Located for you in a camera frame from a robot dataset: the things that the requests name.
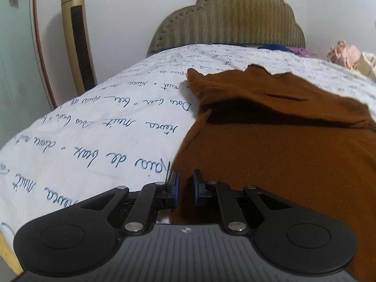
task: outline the metal screw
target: metal screw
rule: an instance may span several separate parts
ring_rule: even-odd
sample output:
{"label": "metal screw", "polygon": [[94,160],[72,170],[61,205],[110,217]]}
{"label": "metal screw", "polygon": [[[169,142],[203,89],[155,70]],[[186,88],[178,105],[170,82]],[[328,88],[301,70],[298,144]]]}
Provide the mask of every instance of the metal screw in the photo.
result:
{"label": "metal screw", "polygon": [[127,223],[124,228],[125,230],[127,231],[131,231],[131,232],[137,232],[137,231],[140,231],[142,230],[142,228],[144,227],[144,225],[142,223],[138,223],[136,221],[133,221],[131,223]]}
{"label": "metal screw", "polygon": [[245,228],[247,228],[247,225],[241,221],[232,221],[227,225],[227,227],[232,231],[243,231]]}

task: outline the brown cloth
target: brown cloth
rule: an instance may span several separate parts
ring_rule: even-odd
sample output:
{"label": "brown cloth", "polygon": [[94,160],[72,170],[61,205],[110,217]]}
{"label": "brown cloth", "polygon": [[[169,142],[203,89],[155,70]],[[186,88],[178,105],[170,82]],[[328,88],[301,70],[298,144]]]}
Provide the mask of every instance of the brown cloth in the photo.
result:
{"label": "brown cloth", "polygon": [[349,271],[376,281],[376,126],[367,106],[256,65],[206,76],[189,69],[188,83],[200,111],[172,165],[182,191],[172,222],[214,219],[194,207],[199,168],[206,181],[252,184],[347,223],[358,240]]}

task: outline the headboard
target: headboard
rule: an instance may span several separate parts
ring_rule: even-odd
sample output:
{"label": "headboard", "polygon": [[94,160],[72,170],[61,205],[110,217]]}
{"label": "headboard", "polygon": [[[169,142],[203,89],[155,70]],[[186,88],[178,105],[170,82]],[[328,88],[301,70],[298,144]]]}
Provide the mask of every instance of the headboard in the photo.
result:
{"label": "headboard", "polygon": [[195,43],[305,47],[303,31],[283,0],[197,0],[163,20],[148,55]]}

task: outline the frosted glass door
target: frosted glass door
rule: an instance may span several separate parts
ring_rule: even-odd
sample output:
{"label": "frosted glass door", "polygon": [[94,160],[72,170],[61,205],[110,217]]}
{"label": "frosted glass door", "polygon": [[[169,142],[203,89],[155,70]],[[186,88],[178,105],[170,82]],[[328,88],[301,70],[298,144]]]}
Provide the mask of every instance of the frosted glass door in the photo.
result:
{"label": "frosted glass door", "polygon": [[36,59],[30,0],[0,0],[0,148],[51,111]]}

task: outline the gold tower heater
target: gold tower heater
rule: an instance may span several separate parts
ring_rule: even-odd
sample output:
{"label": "gold tower heater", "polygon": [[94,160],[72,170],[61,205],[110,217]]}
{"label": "gold tower heater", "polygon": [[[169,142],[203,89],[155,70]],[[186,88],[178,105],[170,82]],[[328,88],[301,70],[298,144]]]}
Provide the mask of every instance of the gold tower heater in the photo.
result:
{"label": "gold tower heater", "polygon": [[86,26],[85,0],[61,0],[69,64],[78,95],[97,85]]}

